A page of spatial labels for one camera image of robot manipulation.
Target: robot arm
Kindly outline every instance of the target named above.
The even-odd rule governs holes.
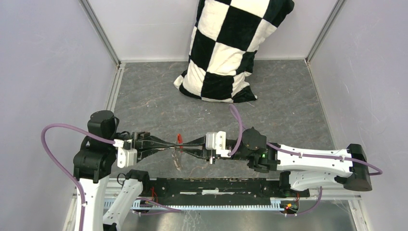
[[[149,132],[117,133],[117,123],[110,111],[99,111],[88,122],[90,133],[114,140],[114,145],[85,137],[80,151],[74,157],[74,177],[80,181],[85,192],[86,211],[84,230],[119,231],[127,211],[136,198],[150,189],[147,172],[131,170],[126,175],[124,187],[109,211],[102,216],[104,194],[117,159],[119,167],[136,165],[144,158],[168,149],[183,151],[196,158],[214,164],[218,159],[248,161],[254,171],[267,173],[283,171],[279,185],[273,186],[275,195],[280,192],[296,192],[320,186],[341,186],[354,191],[372,190],[368,167],[346,158],[366,162],[361,145],[351,144],[341,150],[307,150],[268,143],[266,136],[254,128],[242,133],[241,141],[226,139],[226,132],[208,132],[205,136],[183,144],[166,142]],[[238,145],[237,151],[231,151]],[[83,206],[78,200],[77,220]]]
[[[342,186],[353,191],[371,191],[368,167],[356,164],[346,158],[366,161],[361,145],[351,144],[340,150],[299,149],[274,143],[274,149],[267,145],[266,136],[254,128],[242,133],[241,143],[226,139],[226,132],[208,132],[205,136],[184,144],[163,141],[148,132],[133,133],[125,140],[115,140],[118,147],[118,166],[129,167],[144,158],[166,149],[176,149],[214,164],[218,159],[248,161],[254,171],[267,173],[283,171],[280,174],[282,189],[303,191],[320,186]],[[238,151],[230,155],[235,145]],[[300,156],[288,154],[299,153]]]

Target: cable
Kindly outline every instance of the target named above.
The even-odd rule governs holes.
[[[127,134],[127,135],[130,135],[130,132],[128,132],[128,131],[122,131],[121,133],[119,133],[119,135],[122,135],[122,134]]]
[[[240,146],[240,144],[241,144],[243,124],[242,124],[242,120],[241,120],[240,113],[238,112],[237,108],[236,108],[233,104],[230,104],[229,107],[230,107],[230,108],[229,108],[229,111],[232,113],[232,115],[235,117],[235,119],[237,119],[238,125],[239,125],[239,127],[238,127],[238,128],[239,128],[239,132],[238,132],[237,143],[235,144],[235,146],[234,146],[234,148],[232,149],[232,151],[228,154],[228,156],[232,156],[232,155],[234,155],[234,154],[237,152],[237,150],[238,150],[238,148],[239,148],[239,146]]]
[[[117,175],[117,177],[116,177],[117,183],[120,184],[120,185],[122,185],[122,188],[123,188],[123,184],[125,184],[125,180],[124,180],[122,183],[120,183],[120,182],[119,182],[119,176],[120,176],[120,175],[124,175],[124,176],[126,177],[126,174],[125,174],[125,173],[119,173],[119,174]]]
[[[179,210],[179,209],[170,208],[170,207],[167,207],[167,206],[165,206],[165,205],[161,205],[161,204],[159,204],[159,203],[157,203],[157,202],[155,202],[155,201],[153,201],[153,200],[150,200],[150,199],[147,199],[147,198],[144,198],[144,197],[138,197],[136,200],[147,201],[147,202],[149,202],[149,203],[151,203],[151,204],[153,204],[153,205],[156,205],[156,206],[159,206],[159,207],[162,207],[162,208],[167,209],[167,211],[161,211],[161,212],[157,212],[157,213],[139,213],[139,215],[141,215],[141,216],[156,215],[156,214],[163,214],[163,213],[178,213],[178,212],[181,212],[181,210]]]
[[[112,134],[112,136],[111,136],[111,139],[113,139],[113,138],[115,137],[116,131],[117,131],[117,127],[119,126],[119,122],[120,122],[120,120],[119,120],[118,117],[114,116],[114,119],[116,119],[116,125],[115,125],[115,131],[113,132],[113,134]]]
[[[68,124],[50,124],[50,125],[46,126],[41,132],[41,143],[42,143],[42,146],[44,147],[45,152],[48,154],[50,159],[62,170],[62,172],[64,172],[70,178],[70,180],[72,180],[72,182],[76,185],[76,188],[79,191],[79,195],[81,197],[81,204],[82,204],[81,215],[80,215],[80,219],[79,219],[79,231],[83,231],[83,228],[84,228],[84,216],[85,216],[85,205],[86,205],[85,192],[84,192],[84,189],[83,189],[81,183],[78,180],[76,180],[74,178],[74,176],[72,176],[71,173],[68,170],[66,170],[66,168],[51,153],[51,150],[49,149],[49,147],[47,145],[47,142],[45,141],[45,133],[47,132],[47,130],[49,130],[51,128],[67,128],[67,129],[71,129],[71,130],[80,132],[80,133],[82,133],[82,134],[84,134],[86,136],[89,136],[89,137],[91,137],[91,138],[93,138],[95,140],[98,140],[98,141],[101,141],[101,142],[104,142],[104,143],[114,144],[115,142],[111,141],[111,140],[101,138],[101,137],[96,136],[94,134],[91,134],[91,133],[89,133],[89,132],[87,132],[85,130],[82,130],[80,128],[77,128],[77,127],[74,127],[74,126],[71,126],[71,125],[68,125]]]
[[[235,119],[238,121],[238,124],[239,124],[240,133],[239,133],[239,135],[238,135],[237,145],[235,145],[235,147],[238,149],[238,146],[239,146],[239,144],[241,143],[241,139],[242,139],[242,128],[244,128],[244,129],[246,129],[246,128],[245,128],[245,126],[242,124],[241,117],[240,117],[240,114],[239,114],[237,108],[236,108],[233,104],[230,104],[229,107],[230,107],[229,110],[231,111],[232,115],[235,117]],[[269,142],[267,142],[267,145],[268,145],[269,147],[271,147],[271,148],[277,150],[277,151],[280,151],[280,152],[283,152],[283,153],[286,153],[286,154],[301,156],[300,153],[284,150],[284,149],[279,148],[279,147],[277,147],[277,146],[275,146],[275,145],[273,145],[273,144],[271,144],[271,143],[269,143]],[[331,156],[331,155],[303,154],[302,156],[304,156],[304,157],[312,157],[312,158],[322,158],[322,159],[343,160],[343,158],[342,158],[341,156]],[[383,171],[382,171],[381,169],[379,169],[378,167],[376,167],[376,166],[374,166],[374,165],[372,165],[372,164],[369,164],[369,163],[367,163],[367,162],[364,162],[364,161],[362,161],[362,160],[358,160],[358,159],[350,158],[350,157],[345,157],[344,160],[356,162],[356,163],[359,163],[359,164],[368,166],[368,167],[370,167],[370,168],[372,168],[372,169],[374,169],[374,170],[377,171],[377,172],[369,173],[370,176],[378,176],[378,175],[381,175],[382,172],[383,172]]]
[[[320,204],[321,201],[321,196],[323,195],[323,188],[320,187],[320,192],[319,192],[319,197],[315,203],[315,205],[313,205],[310,209],[300,212],[300,213],[296,213],[296,214],[285,214],[286,217],[296,217],[298,215],[302,215],[302,214],[306,214],[306,213],[310,213],[311,211],[315,210],[317,208],[317,206]]]

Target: metal frame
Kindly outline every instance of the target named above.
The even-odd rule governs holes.
[[[309,63],[313,57],[315,56],[317,50],[319,49],[321,43],[323,42],[324,38],[327,35],[327,32],[330,30],[331,26],[333,25],[334,20],[336,19],[337,15],[339,14],[340,10],[344,6],[346,0],[337,0],[336,4],[334,5],[332,11],[329,14],[326,22],[324,23],[323,28],[321,29],[318,38],[316,39],[315,43],[312,46],[309,54],[306,57],[306,62]]]
[[[79,0],[79,3],[84,8],[85,13],[87,14],[90,22],[92,23],[93,27],[95,28],[96,33],[101,38],[104,46],[108,50],[109,55],[111,56],[113,62],[116,65],[120,65],[121,64],[120,59],[117,56],[113,46],[111,45],[107,35],[105,34],[105,31],[103,30],[101,23],[99,22],[98,18],[96,17],[96,14],[93,11],[89,1],[88,0]]]
[[[122,63],[115,73],[115,77],[112,82],[112,87],[109,92],[109,97],[106,102],[106,107],[105,107],[106,110],[109,110],[112,112],[115,110],[117,95],[119,94],[120,83],[122,82],[123,72],[125,71],[125,65],[126,63]]]
[[[351,214],[357,231],[370,231],[371,227],[366,217],[364,216],[364,206],[362,201],[348,201]]]

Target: gray marble floor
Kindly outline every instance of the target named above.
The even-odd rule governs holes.
[[[227,103],[210,103],[182,95],[173,81],[187,67],[186,62],[126,64],[115,107],[119,131],[149,131],[175,142],[177,133],[191,141],[208,131],[225,131],[229,139],[238,135],[238,124]],[[299,148],[333,148],[328,126],[313,81],[303,60],[256,61],[247,78],[258,100],[238,103],[244,124],[254,126],[268,141]],[[171,151],[156,153],[134,168],[151,177],[275,177],[255,173],[244,161],[205,160],[181,154],[177,170]],[[118,169],[111,176],[128,169]]]

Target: enclosure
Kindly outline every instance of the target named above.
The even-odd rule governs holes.
[[[390,201],[406,191],[408,3],[293,1],[293,11],[259,45],[246,78],[257,100],[234,105],[244,124],[270,142],[317,150],[361,144],[367,162],[383,170],[371,177],[372,191],[323,187],[319,206],[295,218],[261,210],[145,217],[129,211],[122,230],[404,230],[405,204]],[[40,141],[48,124],[86,129],[92,113],[111,110],[119,131],[148,131],[170,142],[177,134],[191,141],[209,131],[239,136],[228,103],[187,97],[173,85],[190,65],[197,8],[199,0],[2,2],[0,230],[74,230],[75,185]],[[47,133],[50,149],[71,173],[82,140],[64,129]],[[177,158],[178,165],[174,153],[163,151],[134,167],[115,163],[105,199],[117,197],[117,176],[130,169],[151,178],[280,176],[255,172],[247,162]],[[310,189],[300,211],[318,195],[318,188]]]

